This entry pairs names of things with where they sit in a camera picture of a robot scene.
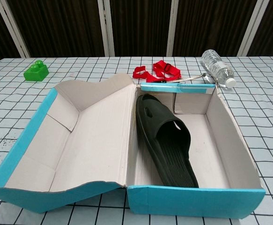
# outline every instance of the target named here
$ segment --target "teal box edge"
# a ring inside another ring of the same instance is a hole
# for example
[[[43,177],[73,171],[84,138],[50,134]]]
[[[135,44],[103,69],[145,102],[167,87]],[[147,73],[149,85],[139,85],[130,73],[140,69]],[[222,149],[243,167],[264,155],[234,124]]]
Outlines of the teal box edge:
[[[262,201],[264,189],[129,186],[129,206],[139,214],[241,219]]]
[[[36,192],[0,187],[0,199],[42,213],[119,188],[115,182],[96,181],[62,192]]]
[[[173,93],[203,93],[212,94],[215,84],[185,84],[185,83],[140,83],[143,91],[162,91]]]

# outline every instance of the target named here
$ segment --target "red strap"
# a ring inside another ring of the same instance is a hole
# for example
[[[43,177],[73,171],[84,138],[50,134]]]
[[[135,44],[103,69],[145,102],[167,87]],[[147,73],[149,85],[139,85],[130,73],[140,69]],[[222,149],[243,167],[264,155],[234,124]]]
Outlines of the red strap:
[[[133,71],[133,78],[140,78],[140,79],[146,79],[147,75],[149,74],[148,71],[146,71],[146,66],[142,67],[136,67]]]
[[[158,77],[164,77],[166,81],[173,81],[181,78],[180,69],[172,66],[169,63],[166,63],[163,60],[160,60],[159,62],[153,64],[153,71],[155,71]],[[163,73],[173,76],[165,77]]]
[[[160,60],[159,62],[153,64],[153,71],[155,71],[156,76],[160,78],[152,76],[148,71],[146,71],[145,66],[136,67],[133,71],[133,78],[147,79],[148,83],[172,81],[181,78],[180,69],[177,69],[176,67],[164,62],[163,60]]]

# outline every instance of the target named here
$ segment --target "grid tablecloth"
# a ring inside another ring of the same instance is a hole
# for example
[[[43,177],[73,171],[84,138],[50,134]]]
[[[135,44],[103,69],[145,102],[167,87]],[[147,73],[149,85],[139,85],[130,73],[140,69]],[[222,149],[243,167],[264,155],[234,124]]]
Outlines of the grid tablecloth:
[[[273,57],[222,58],[235,71],[236,87],[221,89],[256,162],[266,195],[247,218],[229,220],[200,217],[136,215],[129,209],[125,189],[117,189],[47,213],[37,214],[0,201],[0,224],[109,225],[271,225],[273,224]],[[0,61],[0,164],[49,90],[58,82],[100,82],[115,73],[132,76],[135,67],[165,60],[181,69],[183,78],[200,75],[200,58],[100,57],[45,58],[49,75],[42,82],[26,82],[24,71],[37,59]],[[192,83],[204,83],[203,78]]]

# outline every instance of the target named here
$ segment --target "red buckle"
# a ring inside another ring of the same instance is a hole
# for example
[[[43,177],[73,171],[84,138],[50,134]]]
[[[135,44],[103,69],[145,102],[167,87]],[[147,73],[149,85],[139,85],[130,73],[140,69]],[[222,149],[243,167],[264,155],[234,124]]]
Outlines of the red buckle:
[[[164,67],[164,71],[165,72],[168,72],[169,70],[170,70],[170,67],[171,67],[172,65],[171,64],[169,64],[169,63],[167,63],[167,64],[165,64],[165,67]]]

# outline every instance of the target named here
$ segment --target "bottle label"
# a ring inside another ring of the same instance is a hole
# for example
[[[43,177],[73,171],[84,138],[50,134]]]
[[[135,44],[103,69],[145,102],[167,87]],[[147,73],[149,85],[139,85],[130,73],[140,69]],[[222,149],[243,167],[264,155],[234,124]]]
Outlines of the bottle label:
[[[219,61],[219,62],[215,63],[213,65],[214,74],[217,74],[217,72],[222,68],[229,68],[229,66],[223,61]]]

